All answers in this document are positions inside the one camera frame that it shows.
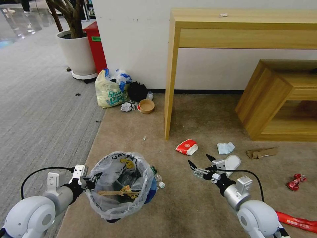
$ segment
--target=reflective floor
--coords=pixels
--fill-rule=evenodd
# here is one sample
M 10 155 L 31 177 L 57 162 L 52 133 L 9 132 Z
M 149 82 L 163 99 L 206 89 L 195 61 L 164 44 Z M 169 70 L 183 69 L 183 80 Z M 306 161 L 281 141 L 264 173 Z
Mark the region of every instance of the reflective floor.
M 1 8 L 0 11 L 0 48 L 55 24 L 47 9 L 32 9 L 28 15 L 21 8 Z

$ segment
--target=green label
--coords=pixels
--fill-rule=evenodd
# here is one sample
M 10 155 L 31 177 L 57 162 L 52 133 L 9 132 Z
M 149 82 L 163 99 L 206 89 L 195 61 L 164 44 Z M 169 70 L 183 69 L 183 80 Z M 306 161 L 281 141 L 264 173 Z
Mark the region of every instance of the green label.
M 101 41 L 100 36 L 92 36 L 92 41 Z

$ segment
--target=white wall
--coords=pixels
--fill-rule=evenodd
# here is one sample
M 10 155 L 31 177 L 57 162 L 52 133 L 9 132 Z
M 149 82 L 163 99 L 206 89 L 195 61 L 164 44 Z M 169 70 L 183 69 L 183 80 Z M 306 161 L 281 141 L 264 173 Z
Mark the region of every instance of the white wall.
M 317 9 L 316 0 L 93 0 L 107 65 L 165 89 L 170 9 Z M 315 50 L 180 49 L 176 89 L 243 90 L 259 59 L 316 59 Z

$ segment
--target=small white bottle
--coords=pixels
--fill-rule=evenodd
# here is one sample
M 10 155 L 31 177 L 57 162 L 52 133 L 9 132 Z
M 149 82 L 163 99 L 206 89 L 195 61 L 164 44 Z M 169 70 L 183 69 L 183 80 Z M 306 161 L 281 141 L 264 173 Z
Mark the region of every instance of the small white bottle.
M 162 181 L 162 176 L 158 173 L 154 174 L 154 178 L 156 179 L 156 184 L 158 188 L 165 188 L 165 183 Z

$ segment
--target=red snack bag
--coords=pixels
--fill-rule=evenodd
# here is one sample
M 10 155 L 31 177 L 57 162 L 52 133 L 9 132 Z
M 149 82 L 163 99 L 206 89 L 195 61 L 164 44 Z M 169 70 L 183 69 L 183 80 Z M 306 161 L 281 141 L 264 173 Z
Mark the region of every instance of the red snack bag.
M 285 213 L 277 212 L 278 220 L 282 223 L 298 227 L 303 230 L 308 230 L 317 233 L 317 221 L 309 221 L 302 218 L 295 218 Z
M 299 182 L 307 181 L 307 178 L 303 174 L 294 174 L 294 180 L 288 182 L 286 185 L 289 189 L 297 191 L 299 189 Z
M 196 150 L 198 150 L 198 145 L 196 141 L 187 139 L 186 141 L 180 143 L 175 150 L 185 155 L 192 155 Z

